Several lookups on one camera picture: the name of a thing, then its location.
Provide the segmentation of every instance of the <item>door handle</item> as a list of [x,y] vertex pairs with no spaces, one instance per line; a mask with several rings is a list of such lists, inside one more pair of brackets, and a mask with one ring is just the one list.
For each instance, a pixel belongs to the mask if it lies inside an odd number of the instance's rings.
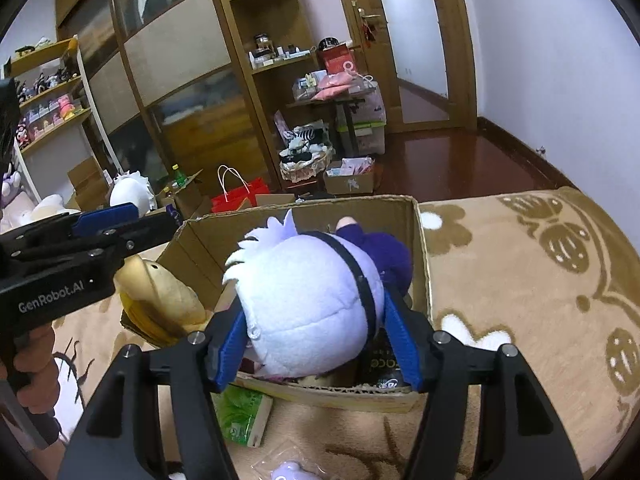
[[363,20],[372,20],[373,18],[382,18],[381,14],[367,14],[367,11],[362,8],[358,9],[358,14]]

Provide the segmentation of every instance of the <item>yellow plush toy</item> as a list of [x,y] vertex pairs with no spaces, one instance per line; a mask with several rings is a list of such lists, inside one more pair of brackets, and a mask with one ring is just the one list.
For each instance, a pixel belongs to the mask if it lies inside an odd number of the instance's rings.
[[158,346],[206,327],[207,312],[192,288],[160,264],[131,256],[114,277],[131,322]]

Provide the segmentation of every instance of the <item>small table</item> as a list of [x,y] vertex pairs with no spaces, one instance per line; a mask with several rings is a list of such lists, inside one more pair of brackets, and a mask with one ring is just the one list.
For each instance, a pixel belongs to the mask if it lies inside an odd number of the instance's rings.
[[373,92],[375,92],[375,88],[366,88],[359,92],[354,92],[352,94],[347,93],[346,91],[335,95],[326,100],[313,100],[313,99],[304,99],[302,101],[298,101],[287,105],[287,108],[298,108],[301,106],[322,106],[322,105],[334,105],[336,108],[338,106],[342,106],[344,110],[344,117],[347,121],[347,131],[349,133],[349,142],[348,146],[344,147],[344,151],[346,155],[349,157],[359,156],[358,151],[358,139],[356,138],[356,128],[353,125],[353,115],[351,114],[351,105],[363,103],[365,101],[365,97]]

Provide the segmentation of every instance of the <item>white wall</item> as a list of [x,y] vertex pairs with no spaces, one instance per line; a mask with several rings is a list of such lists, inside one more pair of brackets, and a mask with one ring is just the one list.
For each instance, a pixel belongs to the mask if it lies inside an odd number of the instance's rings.
[[447,96],[447,72],[434,0],[382,0],[398,77]]
[[351,39],[341,0],[302,1],[316,46],[324,38],[337,38],[341,42]]
[[[56,40],[55,0],[28,0],[0,42],[0,62],[4,64],[15,49],[34,45],[43,36]],[[18,79],[32,84],[37,75],[35,70]],[[25,162],[42,198],[59,194],[66,202],[73,193],[66,172],[90,156],[92,150],[84,130],[70,126],[43,147],[29,152]]]
[[640,46],[616,8],[610,0],[466,5],[481,57],[479,114],[545,146],[549,162],[640,250]]

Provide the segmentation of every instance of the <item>black strap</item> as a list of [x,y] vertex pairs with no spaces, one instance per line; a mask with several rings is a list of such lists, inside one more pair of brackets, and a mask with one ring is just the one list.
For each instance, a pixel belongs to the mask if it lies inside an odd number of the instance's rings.
[[362,272],[360,265],[345,246],[331,235],[321,233],[320,231],[309,231],[302,234],[322,240],[336,253],[338,253],[338,256],[340,256],[347,264],[347,267],[349,267],[349,270],[356,280],[356,286],[358,287],[358,293],[360,295],[360,303],[362,303],[364,313],[367,317],[367,343],[369,343],[376,335],[376,304],[373,301],[373,294],[371,293],[371,287],[369,286],[367,277]]

